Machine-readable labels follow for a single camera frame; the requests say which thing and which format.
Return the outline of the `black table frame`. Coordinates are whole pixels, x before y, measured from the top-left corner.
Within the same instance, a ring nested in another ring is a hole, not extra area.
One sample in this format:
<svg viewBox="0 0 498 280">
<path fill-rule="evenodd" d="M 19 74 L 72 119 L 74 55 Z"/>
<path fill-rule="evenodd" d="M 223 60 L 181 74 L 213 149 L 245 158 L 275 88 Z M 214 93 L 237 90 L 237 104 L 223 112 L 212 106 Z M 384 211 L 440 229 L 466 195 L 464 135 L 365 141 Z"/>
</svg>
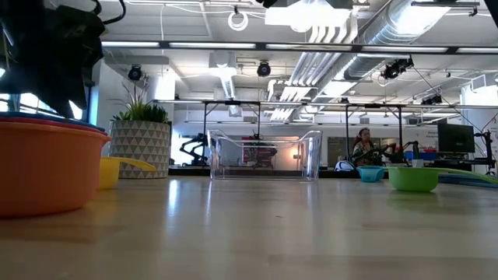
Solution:
<svg viewBox="0 0 498 280">
<path fill-rule="evenodd" d="M 168 175 L 171 177 L 210 177 L 211 172 L 207 167 L 187 166 L 170 167 Z M 299 171 L 292 170 L 253 170 L 241 168 L 230 170 L 228 174 L 222 175 L 223 179 L 256 179 L 256 180 L 306 180 Z M 360 179 L 357 171 L 334 171 L 319 170 L 318 179 Z M 441 184 L 457 184 L 472 187 L 484 187 L 498 189 L 498 183 L 489 183 L 477 177 L 456 173 L 441 173 L 439 175 Z"/>
</svg>

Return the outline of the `small light blue measuring cup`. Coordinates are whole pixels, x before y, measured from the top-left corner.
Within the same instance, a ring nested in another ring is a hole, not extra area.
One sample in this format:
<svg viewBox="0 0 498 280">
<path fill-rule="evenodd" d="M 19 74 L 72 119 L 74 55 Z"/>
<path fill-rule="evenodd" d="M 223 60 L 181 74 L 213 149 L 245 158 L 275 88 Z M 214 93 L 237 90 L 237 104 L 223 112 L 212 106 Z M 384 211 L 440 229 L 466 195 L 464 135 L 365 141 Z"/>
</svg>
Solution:
<svg viewBox="0 0 498 280">
<path fill-rule="evenodd" d="M 356 169 L 364 183 L 375 183 L 384 178 L 385 168 L 382 166 L 359 166 Z"/>
</svg>

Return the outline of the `long ceiling light strip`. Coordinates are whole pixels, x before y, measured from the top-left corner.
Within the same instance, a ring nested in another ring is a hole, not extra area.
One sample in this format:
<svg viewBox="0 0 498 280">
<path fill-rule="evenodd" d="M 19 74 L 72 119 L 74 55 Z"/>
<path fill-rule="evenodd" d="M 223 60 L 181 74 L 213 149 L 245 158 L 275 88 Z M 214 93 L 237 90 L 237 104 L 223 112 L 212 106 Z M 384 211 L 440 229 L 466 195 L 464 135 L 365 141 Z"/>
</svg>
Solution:
<svg viewBox="0 0 498 280">
<path fill-rule="evenodd" d="M 310 51 L 354 54 L 427 54 L 427 55 L 493 55 L 493 46 L 423 46 L 376 44 L 312 44 L 312 43 L 237 43 L 212 41 L 103 41 L 106 48 L 141 48 L 161 50 L 228 50 L 228 51 Z"/>
</svg>

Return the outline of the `black equipment stand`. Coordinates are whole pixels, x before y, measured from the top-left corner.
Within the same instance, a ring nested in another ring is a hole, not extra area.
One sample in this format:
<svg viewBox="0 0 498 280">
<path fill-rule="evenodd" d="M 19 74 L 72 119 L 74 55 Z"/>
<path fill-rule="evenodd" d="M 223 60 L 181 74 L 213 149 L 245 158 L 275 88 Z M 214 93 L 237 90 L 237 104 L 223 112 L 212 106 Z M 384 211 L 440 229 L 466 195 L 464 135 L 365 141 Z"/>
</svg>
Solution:
<svg viewBox="0 0 498 280">
<path fill-rule="evenodd" d="M 476 164 L 487 166 L 486 175 L 496 177 L 497 174 L 496 171 L 494 171 L 496 167 L 496 160 L 493 158 L 491 132 L 478 132 L 475 133 L 474 136 L 483 140 L 486 147 L 486 154 L 483 157 L 474 158 Z"/>
</svg>

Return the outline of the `white ceiling pipe bundle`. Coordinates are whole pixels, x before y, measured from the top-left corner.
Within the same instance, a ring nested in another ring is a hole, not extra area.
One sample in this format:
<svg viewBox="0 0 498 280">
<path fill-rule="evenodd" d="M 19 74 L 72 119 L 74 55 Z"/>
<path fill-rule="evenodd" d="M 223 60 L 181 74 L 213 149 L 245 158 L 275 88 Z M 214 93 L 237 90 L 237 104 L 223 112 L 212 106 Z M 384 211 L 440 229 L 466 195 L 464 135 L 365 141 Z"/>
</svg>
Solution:
<svg viewBox="0 0 498 280">
<path fill-rule="evenodd" d="M 347 24 L 342 26 L 312 26 L 307 43 L 341 43 L 347 34 Z M 288 86 L 313 86 L 335 53 L 303 52 L 291 74 Z"/>
</svg>

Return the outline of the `white triangle-patterned planter pot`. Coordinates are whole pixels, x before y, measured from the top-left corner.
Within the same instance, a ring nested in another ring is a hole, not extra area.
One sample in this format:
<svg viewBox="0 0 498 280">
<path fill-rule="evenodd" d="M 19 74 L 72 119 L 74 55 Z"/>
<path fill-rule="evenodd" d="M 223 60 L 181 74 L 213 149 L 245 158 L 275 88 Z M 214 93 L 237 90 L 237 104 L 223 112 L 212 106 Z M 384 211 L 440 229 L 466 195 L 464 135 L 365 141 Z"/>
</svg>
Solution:
<svg viewBox="0 0 498 280">
<path fill-rule="evenodd" d="M 170 165 L 168 123 L 152 121 L 112 121 L 110 123 L 110 157 L 136 159 L 156 168 L 146 171 L 130 163 L 120 163 L 120 179 L 162 179 Z"/>
</svg>

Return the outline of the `yellow measuring cup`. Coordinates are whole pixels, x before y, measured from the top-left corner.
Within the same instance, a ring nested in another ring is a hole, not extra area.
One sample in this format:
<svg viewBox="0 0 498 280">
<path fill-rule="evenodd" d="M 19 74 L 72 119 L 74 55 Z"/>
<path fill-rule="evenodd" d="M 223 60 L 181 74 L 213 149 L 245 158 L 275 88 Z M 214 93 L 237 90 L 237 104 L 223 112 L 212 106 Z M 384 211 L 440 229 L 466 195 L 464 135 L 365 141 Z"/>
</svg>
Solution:
<svg viewBox="0 0 498 280">
<path fill-rule="evenodd" d="M 98 191 L 105 191 L 115 188 L 121 163 L 131 164 L 144 171 L 156 171 L 156 168 L 146 162 L 123 157 L 101 157 L 100 158 L 100 184 Z"/>
</svg>

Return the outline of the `clear plastic basket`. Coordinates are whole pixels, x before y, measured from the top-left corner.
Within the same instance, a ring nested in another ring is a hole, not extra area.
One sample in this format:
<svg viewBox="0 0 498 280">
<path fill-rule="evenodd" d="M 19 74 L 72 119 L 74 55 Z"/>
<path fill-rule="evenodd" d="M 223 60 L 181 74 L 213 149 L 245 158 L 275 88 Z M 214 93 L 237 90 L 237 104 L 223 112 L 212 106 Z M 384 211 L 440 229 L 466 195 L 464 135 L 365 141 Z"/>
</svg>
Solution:
<svg viewBox="0 0 498 280">
<path fill-rule="evenodd" d="M 321 165 L 321 131 L 303 136 L 255 134 L 235 137 L 208 131 L 213 180 L 316 181 Z"/>
</svg>

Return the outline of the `black background rig frame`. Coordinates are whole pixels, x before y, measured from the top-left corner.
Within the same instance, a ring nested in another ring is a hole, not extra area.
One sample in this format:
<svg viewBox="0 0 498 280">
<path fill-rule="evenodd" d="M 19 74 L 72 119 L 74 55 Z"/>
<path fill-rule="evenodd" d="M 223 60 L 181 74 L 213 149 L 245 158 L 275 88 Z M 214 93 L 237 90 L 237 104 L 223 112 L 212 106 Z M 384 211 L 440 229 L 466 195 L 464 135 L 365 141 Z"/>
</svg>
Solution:
<svg viewBox="0 0 498 280">
<path fill-rule="evenodd" d="M 257 134 L 261 134 L 261 102 L 260 101 L 248 101 L 248 100 L 204 100 L 202 101 L 204 104 L 204 111 L 203 111 L 203 134 L 206 134 L 206 125 L 207 125 L 207 117 L 211 113 L 211 111 L 208 110 L 208 105 L 209 104 L 215 104 L 215 106 L 212 109 L 215 109 L 219 104 L 225 105 L 225 106 L 242 106 L 246 105 L 249 109 L 253 110 L 253 113 L 257 116 Z"/>
<path fill-rule="evenodd" d="M 347 103 L 345 105 L 345 129 L 346 137 L 349 137 L 349 118 L 354 115 L 358 109 L 363 109 L 365 112 L 368 110 L 380 110 L 384 111 L 388 117 L 393 116 L 398 120 L 398 139 L 402 141 L 402 112 L 405 105 L 398 103 Z"/>
</svg>

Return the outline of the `black computer monitor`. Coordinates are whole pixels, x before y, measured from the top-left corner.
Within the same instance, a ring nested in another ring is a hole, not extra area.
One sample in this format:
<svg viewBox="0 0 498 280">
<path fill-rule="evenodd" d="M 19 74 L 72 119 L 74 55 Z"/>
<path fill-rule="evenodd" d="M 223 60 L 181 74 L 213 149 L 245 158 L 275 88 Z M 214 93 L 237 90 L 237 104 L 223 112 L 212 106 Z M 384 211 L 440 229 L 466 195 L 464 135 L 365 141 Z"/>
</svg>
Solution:
<svg viewBox="0 0 498 280">
<path fill-rule="evenodd" d="M 473 153 L 475 151 L 474 128 L 461 124 L 438 124 L 438 151 Z"/>
</svg>

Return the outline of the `green potted plant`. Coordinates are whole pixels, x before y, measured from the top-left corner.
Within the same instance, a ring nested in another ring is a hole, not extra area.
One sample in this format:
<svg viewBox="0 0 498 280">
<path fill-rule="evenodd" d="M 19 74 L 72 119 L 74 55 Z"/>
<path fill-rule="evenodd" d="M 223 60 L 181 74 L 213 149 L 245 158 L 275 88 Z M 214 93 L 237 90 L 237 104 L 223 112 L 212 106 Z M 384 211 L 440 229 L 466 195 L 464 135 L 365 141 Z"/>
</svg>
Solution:
<svg viewBox="0 0 498 280">
<path fill-rule="evenodd" d="M 140 87 L 137 86 L 137 82 L 133 82 L 130 86 L 124 81 L 121 82 L 123 97 L 113 98 L 111 101 L 124 109 L 112 117 L 113 121 L 149 121 L 161 124 L 168 122 L 167 111 L 153 101 L 147 100 L 149 83 L 146 80 L 144 83 Z"/>
</svg>

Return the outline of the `green measuring cup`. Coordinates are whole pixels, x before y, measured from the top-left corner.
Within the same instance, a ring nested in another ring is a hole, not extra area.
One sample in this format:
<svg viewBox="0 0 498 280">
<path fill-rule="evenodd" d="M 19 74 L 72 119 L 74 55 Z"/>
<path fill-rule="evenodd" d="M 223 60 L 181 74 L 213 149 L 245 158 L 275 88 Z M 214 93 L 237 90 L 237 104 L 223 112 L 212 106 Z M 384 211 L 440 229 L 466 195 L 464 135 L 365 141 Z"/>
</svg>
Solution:
<svg viewBox="0 0 498 280">
<path fill-rule="evenodd" d="M 491 184 L 498 184 L 498 178 L 465 170 L 433 167 L 386 167 L 388 179 L 396 191 L 431 192 L 439 184 L 441 173 L 455 173 L 474 177 Z"/>
</svg>

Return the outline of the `black ceiling spotlight cluster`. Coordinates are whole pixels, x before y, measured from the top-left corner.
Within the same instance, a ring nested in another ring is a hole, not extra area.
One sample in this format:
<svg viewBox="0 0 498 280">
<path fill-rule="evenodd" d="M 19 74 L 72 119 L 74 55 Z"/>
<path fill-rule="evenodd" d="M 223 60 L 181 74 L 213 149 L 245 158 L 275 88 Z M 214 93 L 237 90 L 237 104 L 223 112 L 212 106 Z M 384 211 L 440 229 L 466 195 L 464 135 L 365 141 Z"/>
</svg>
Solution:
<svg viewBox="0 0 498 280">
<path fill-rule="evenodd" d="M 386 64 L 385 69 L 381 72 L 381 77 L 384 79 L 396 79 L 409 68 L 413 67 L 412 58 L 403 58 Z"/>
</svg>

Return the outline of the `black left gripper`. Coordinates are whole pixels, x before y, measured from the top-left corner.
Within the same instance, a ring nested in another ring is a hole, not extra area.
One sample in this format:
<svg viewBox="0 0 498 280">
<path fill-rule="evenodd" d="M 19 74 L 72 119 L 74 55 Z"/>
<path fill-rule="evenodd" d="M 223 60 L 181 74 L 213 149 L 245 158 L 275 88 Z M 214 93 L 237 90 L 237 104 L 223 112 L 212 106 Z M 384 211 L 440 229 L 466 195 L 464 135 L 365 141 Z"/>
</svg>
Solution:
<svg viewBox="0 0 498 280">
<path fill-rule="evenodd" d="M 32 93 L 59 115 L 73 118 L 70 103 L 87 108 L 84 71 L 71 66 L 51 28 L 44 0 L 0 0 L 0 92 Z"/>
</svg>

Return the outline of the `orange measuring cup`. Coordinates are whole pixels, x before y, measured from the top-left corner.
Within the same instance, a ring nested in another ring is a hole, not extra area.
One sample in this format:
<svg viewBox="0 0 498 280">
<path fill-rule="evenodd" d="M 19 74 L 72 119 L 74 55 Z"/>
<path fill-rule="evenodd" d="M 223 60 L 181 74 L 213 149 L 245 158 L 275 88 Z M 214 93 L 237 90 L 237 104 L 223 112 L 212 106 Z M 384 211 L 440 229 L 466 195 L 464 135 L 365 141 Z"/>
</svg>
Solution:
<svg viewBox="0 0 498 280">
<path fill-rule="evenodd" d="M 99 187 L 100 158 L 110 137 L 53 121 L 0 121 L 0 217 L 69 212 Z"/>
</svg>

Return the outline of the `white ceiling light panel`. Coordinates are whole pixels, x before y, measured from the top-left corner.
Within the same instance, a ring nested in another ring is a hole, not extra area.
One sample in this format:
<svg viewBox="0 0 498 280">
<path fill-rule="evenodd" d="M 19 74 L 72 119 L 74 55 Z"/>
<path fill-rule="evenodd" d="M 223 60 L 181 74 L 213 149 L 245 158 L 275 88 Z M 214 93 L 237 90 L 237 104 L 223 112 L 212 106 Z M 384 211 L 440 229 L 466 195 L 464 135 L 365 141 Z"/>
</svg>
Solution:
<svg viewBox="0 0 498 280">
<path fill-rule="evenodd" d="M 353 10 L 353 0 L 278 0 L 266 9 L 265 25 L 305 33 L 311 27 L 341 26 Z"/>
</svg>

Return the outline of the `person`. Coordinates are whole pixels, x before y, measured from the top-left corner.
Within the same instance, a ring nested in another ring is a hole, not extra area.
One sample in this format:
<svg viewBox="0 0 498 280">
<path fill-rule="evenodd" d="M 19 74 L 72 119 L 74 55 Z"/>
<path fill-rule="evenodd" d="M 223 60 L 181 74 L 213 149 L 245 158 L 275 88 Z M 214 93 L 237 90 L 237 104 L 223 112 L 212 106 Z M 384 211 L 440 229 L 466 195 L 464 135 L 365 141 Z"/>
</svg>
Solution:
<svg viewBox="0 0 498 280">
<path fill-rule="evenodd" d="M 373 153 L 370 152 L 374 148 L 371 141 L 370 129 L 362 128 L 353 142 L 352 160 L 356 166 L 375 166 Z"/>
</svg>

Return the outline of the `blue background bin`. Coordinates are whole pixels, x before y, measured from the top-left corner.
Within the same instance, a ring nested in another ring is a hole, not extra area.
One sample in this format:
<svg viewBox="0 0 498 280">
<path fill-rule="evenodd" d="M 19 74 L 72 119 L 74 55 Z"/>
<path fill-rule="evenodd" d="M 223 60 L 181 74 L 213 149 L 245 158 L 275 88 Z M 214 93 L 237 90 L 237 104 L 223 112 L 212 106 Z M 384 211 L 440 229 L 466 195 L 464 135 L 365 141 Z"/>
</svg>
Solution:
<svg viewBox="0 0 498 280">
<path fill-rule="evenodd" d="M 417 157 L 415 157 L 415 153 L 413 151 L 404 152 L 405 159 L 411 161 L 413 159 L 423 159 L 428 161 L 434 161 L 438 158 L 436 152 L 419 152 Z"/>
</svg>

